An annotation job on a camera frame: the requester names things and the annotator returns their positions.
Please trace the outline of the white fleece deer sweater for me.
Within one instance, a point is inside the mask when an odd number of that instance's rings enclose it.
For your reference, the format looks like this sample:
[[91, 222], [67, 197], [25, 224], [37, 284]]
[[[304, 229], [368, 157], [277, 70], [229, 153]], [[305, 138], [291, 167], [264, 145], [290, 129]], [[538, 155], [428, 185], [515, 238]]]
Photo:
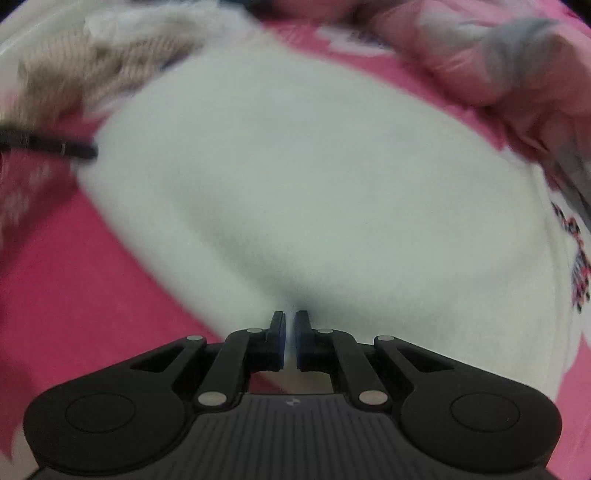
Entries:
[[355, 69], [264, 38], [151, 82], [79, 181], [219, 335], [305, 310], [559, 390], [574, 240], [541, 168]]

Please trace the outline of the beige checked knit garment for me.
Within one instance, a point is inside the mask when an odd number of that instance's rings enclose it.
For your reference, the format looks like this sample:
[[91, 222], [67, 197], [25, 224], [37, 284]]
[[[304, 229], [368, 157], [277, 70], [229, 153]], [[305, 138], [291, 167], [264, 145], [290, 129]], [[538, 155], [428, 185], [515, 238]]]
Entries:
[[19, 61], [20, 87], [1, 113], [1, 122], [33, 128], [76, 108], [91, 109], [142, 88], [199, 47], [195, 40], [172, 34], [99, 46], [82, 28], [70, 29]]

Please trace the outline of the pink floral bed sheet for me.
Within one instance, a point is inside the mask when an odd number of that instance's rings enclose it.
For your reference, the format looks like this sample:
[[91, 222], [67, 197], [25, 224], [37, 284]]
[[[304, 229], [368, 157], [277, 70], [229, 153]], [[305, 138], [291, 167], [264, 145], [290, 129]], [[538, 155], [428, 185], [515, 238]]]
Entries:
[[[494, 145], [501, 124], [436, 87], [351, 30], [267, 22], [287, 44], [393, 82], [474, 127]], [[36, 463], [21, 428], [41, 391], [181, 334], [210, 335], [119, 244], [66, 176], [5, 236], [1, 251], [1, 479], [27, 479]], [[574, 361], [560, 387], [564, 429], [550, 462], [561, 479], [590, 479], [590, 304], [573, 318]]]

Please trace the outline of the white cloth garment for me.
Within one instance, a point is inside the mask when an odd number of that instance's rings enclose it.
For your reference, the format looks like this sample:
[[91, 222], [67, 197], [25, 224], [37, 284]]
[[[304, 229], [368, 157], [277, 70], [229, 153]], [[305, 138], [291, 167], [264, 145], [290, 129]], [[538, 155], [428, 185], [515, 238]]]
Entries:
[[157, 36], [214, 46], [239, 43], [262, 26], [242, 6], [219, 1], [125, 4], [86, 16], [84, 31], [97, 46], [118, 47]]

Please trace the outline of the pink and blue quilt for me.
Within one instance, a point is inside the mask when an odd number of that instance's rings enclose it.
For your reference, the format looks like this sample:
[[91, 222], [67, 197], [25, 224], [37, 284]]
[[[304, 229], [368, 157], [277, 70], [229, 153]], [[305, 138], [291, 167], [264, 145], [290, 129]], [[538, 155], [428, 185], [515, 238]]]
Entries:
[[590, 199], [590, 27], [560, 1], [274, 1], [281, 14], [353, 22], [489, 108]]

